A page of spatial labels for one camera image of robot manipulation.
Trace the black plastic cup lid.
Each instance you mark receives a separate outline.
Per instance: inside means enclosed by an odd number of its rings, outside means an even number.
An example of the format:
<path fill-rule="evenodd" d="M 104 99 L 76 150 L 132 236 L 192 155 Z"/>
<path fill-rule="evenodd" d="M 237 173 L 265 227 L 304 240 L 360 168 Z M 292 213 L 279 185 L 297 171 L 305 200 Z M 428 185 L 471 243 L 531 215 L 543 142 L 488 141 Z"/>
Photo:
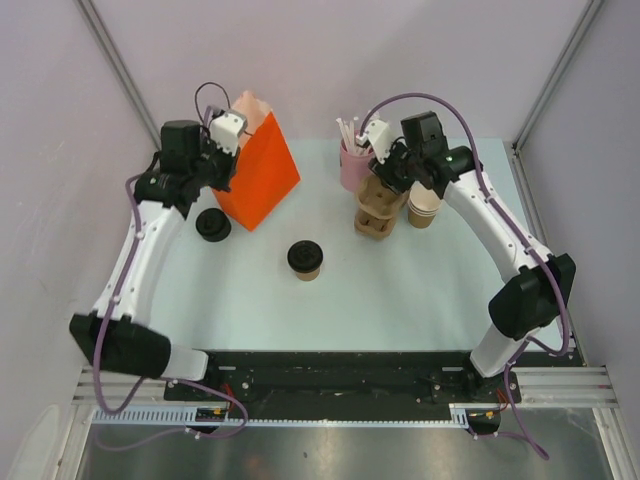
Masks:
<path fill-rule="evenodd" d="M 287 252 L 287 262 L 295 271 L 309 271 L 321 267 L 324 253 L 320 245 L 312 240 L 300 240 L 292 244 Z"/>

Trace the brown paper coffee cup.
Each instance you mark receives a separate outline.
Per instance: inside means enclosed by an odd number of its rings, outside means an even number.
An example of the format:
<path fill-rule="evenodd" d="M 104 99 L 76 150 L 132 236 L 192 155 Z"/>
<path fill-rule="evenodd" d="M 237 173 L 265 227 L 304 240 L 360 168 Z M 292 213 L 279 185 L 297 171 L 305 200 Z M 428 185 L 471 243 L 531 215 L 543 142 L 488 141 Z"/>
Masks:
<path fill-rule="evenodd" d="M 309 271 L 299 271 L 299 270 L 295 270 L 294 273 L 296 275 L 296 277 L 301 280 L 301 281 L 312 281 L 315 280 L 319 274 L 321 272 L 321 267 L 318 266 L 317 268 L 313 269 L 313 270 L 309 270 Z"/>

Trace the orange paper bag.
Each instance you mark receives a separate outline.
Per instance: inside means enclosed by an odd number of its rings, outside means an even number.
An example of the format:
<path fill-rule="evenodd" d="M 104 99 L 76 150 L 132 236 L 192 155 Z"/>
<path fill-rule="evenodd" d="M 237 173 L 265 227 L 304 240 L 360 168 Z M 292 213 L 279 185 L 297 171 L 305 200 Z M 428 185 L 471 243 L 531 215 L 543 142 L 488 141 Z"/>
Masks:
<path fill-rule="evenodd" d="M 224 96 L 226 106 L 202 109 L 194 101 L 198 119 L 213 139 L 216 125 L 229 113 L 246 127 L 231 154 L 215 147 L 214 166 L 206 185 L 219 206 L 246 230 L 254 231 L 298 185 L 300 174 L 272 107 L 253 92 L 243 92 L 235 101 Z"/>

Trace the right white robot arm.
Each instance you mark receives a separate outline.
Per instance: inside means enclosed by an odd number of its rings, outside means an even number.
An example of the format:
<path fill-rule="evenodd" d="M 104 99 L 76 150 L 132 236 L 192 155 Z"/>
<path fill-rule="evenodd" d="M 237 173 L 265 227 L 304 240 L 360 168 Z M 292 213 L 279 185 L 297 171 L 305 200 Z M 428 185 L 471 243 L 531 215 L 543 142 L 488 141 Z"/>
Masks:
<path fill-rule="evenodd" d="M 404 119 L 402 130 L 395 136 L 381 119 L 362 126 L 357 142 L 374 153 L 370 170 L 396 194 L 415 183 L 433 191 L 471 228 L 503 281 L 488 305 L 492 324 L 461 376 L 463 393 L 484 401 L 497 389 L 496 375 L 523 345 L 553 321 L 565 320 L 576 265 L 522 227 L 493 188 L 475 148 L 450 147 L 435 113 Z"/>

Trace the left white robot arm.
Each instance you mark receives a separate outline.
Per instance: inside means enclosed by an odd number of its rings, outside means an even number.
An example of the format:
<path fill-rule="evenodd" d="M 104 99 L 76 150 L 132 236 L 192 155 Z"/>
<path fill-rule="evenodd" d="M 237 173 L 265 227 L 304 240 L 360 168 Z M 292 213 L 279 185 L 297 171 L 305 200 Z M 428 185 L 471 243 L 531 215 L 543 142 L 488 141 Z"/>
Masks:
<path fill-rule="evenodd" d="M 219 392 L 221 376 L 207 366 L 208 355 L 153 330 L 151 310 L 167 254 L 202 189 L 230 189 L 246 126 L 232 111 L 206 125 L 168 121 L 151 167 L 127 180 L 131 223 L 116 265 L 91 311 L 69 325 L 96 372 L 186 379 L 202 400 Z"/>

